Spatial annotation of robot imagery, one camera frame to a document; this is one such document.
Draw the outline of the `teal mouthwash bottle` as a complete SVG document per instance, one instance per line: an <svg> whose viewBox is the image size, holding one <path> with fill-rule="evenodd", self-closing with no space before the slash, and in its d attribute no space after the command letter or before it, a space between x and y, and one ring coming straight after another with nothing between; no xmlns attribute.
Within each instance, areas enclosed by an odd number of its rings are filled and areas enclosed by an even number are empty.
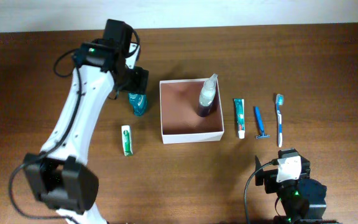
<svg viewBox="0 0 358 224"><path fill-rule="evenodd" d="M129 103L133 107L134 114L136 116L143 116L147 109L146 95L129 93L128 98L129 98Z"/></svg>

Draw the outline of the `green white small box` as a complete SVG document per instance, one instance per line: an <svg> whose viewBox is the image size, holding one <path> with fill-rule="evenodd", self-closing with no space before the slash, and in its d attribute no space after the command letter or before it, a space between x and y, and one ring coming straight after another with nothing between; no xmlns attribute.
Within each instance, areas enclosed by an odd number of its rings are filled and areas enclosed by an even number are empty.
<svg viewBox="0 0 358 224"><path fill-rule="evenodd" d="M132 131L129 125L121 126L122 133L122 147L125 156L132 156Z"/></svg>

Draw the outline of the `clear spray bottle purple liquid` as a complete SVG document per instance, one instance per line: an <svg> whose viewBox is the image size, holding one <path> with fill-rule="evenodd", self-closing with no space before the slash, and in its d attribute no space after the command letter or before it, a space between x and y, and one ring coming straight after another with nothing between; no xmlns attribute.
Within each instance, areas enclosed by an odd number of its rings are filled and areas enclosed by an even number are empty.
<svg viewBox="0 0 358 224"><path fill-rule="evenodd" d="M200 98L198 104L197 114L200 117L206 117L209 115L213 106L214 97L216 94L216 82L218 75L214 73L209 79L207 79L200 91Z"/></svg>

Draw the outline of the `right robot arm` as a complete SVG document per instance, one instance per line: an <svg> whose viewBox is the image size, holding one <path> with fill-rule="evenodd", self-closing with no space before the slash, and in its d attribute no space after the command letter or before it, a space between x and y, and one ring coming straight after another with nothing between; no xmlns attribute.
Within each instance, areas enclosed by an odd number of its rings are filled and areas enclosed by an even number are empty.
<svg viewBox="0 0 358 224"><path fill-rule="evenodd" d="M310 177L310 161L294 149L278 151L271 165L276 169L264 170L255 158L255 184L263 185L266 194L276 194L284 215L276 215L274 223L322 223L326 210L327 187Z"/></svg>

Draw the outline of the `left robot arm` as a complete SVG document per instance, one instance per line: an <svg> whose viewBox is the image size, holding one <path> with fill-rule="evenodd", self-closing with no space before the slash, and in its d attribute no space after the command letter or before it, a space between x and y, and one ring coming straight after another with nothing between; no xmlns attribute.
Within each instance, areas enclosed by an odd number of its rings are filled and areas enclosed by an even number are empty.
<svg viewBox="0 0 358 224"><path fill-rule="evenodd" d="M36 201L56 211L52 219L67 223L105 223L96 197L97 176L87 168L88 150L99 114L111 93L143 95L149 72L136 66L137 32L123 21L109 19L103 36L68 51L74 68L68 98L52 134L38 154L28 153L9 178L23 170Z"/></svg>

